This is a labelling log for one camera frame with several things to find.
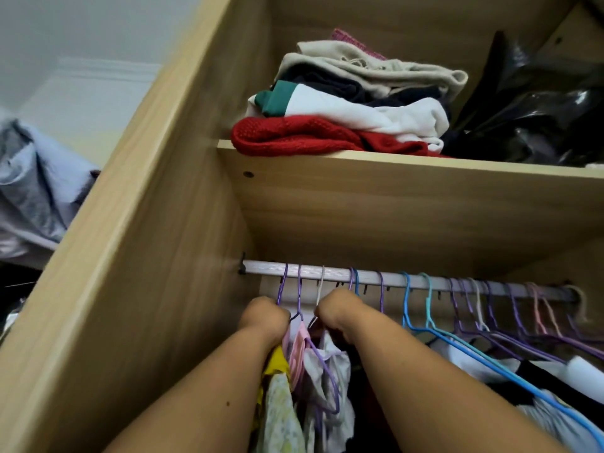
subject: black folded garment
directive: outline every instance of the black folded garment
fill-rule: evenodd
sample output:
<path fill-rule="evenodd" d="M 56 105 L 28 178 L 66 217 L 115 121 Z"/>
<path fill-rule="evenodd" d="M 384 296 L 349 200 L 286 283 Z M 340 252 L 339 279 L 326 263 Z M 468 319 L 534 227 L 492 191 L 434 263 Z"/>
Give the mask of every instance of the black folded garment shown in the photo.
<path fill-rule="evenodd" d="M 357 81 L 342 78 L 317 66 L 300 63 L 288 69 L 280 78 L 281 81 L 304 84 L 315 90 L 344 98 L 351 103 L 360 103 L 366 106 L 406 106 L 422 98 L 435 98 L 439 100 L 445 111 L 448 105 L 442 101 L 442 92 L 438 86 L 410 87 L 392 93 L 384 98 L 373 98 L 369 92 Z"/>

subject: wardrobe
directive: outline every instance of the wardrobe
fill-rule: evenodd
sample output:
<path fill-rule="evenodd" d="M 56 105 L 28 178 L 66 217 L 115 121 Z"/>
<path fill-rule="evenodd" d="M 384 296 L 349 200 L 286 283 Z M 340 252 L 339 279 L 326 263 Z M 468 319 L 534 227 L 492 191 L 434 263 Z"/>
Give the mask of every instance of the wardrobe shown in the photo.
<path fill-rule="evenodd" d="M 102 450 L 234 331 L 260 289 L 244 258 L 570 281 L 601 325 L 603 170 L 248 158 L 229 141 L 297 41 L 339 26 L 388 57 L 466 70 L 460 106 L 496 29 L 563 47 L 561 26 L 585 25 L 565 20 L 575 3 L 203 0 L 0 348 L 0 450 Z"/>

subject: person's right hand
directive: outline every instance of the person's right hand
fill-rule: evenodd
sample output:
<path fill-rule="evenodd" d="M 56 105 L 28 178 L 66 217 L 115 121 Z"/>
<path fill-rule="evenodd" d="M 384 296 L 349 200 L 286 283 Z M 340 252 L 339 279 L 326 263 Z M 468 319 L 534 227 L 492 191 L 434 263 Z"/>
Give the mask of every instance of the person's right hand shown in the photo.
<path fill-rule="evenodd" d="M 327 294 L 316 308 L 315 315 L 330 329 L 342 332 L 344 339 L 351 342 L 351 329 L 358 313 L 367 307 L 360 297 L 346 288 L 338 288 Z"/>

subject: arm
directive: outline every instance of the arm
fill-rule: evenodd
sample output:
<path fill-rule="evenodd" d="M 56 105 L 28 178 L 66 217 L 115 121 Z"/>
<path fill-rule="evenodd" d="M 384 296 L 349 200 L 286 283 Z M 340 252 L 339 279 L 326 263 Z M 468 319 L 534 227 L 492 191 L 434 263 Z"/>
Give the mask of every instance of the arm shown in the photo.
<path fill-rule="evenodd" d="M 248 305 L 238 331 L 147 408 L 105 450 L 245 452 L 262 366 L 289 313 L 268 298 Z"/>
<path fill-rule="evenodd" d="M 347 289 L 326 296 L 317 316 L 355 345 L 401 450 L 566 451 L 502 397 Z"/>

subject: metal rod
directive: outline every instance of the metal rod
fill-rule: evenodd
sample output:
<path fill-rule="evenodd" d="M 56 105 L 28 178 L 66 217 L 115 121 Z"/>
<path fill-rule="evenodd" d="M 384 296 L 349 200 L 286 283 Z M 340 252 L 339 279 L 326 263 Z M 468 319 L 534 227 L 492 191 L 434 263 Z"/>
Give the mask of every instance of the metal rod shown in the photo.
<path fill-rule="evenodd" d="M 263 262 L 244 260 L 245 273 L 256 274 L 256 275 L 268 275 L 270 277 L 282 277 L 285 271 L 285 264 L 281 262 Z M 312 265 L 302 265 L 301 276 L 304 280 L 320 280 L 321 279 L 322 267 Z M 372 284 L 375 286 L 380 285 L 380 279 L 377 272 L 369 272 L 365 270 L 359 270 L 359 284 Z M 382 272 L 384 286 L 392 288 L 404 288 L 406 286 L 406 278 L 401 274 L 393 274 Z M 288 265 L 288 278 L 298 277 L 298 264 Z M 428 289 L 428 282 L 421 275 L 410 275 L 412 289 Z M 430 277 L 432 281 L 432 289 L 434 292 L 444 291 L 450 292 L 450 284 L 448 278 L 442 277 Z M 325 281 L 336 281 L 336 282 L 349 282 L 350 281 L 350 270 L 349 269 L 337 269 L 334 267 L 325 267 Z M 474 292 L 474 286 L 468 278 L 461 280 L 464 284 L 465 289 L 468 292 Z M 480 294 L 487 294 L 488 289 L 484 281 L 477 280 Z M 495 296 L 508 297 L 510 289 L 512 295 L 517 298 L 532 297 L 532 292 L 529 292 L 525 285 L 518 283 L 502 283 L 498 281 L 489 281 L 491 293 Z M 573 293 L 566 288 L 554 288 L 551 286 L 540 286 L 541 292 L 544 296 L 551 301 L 562 301 L 562 302 L 575 302 L 576 299 Z M 453 291 L 463 292 L 458 279 L 453 280 Z"/>

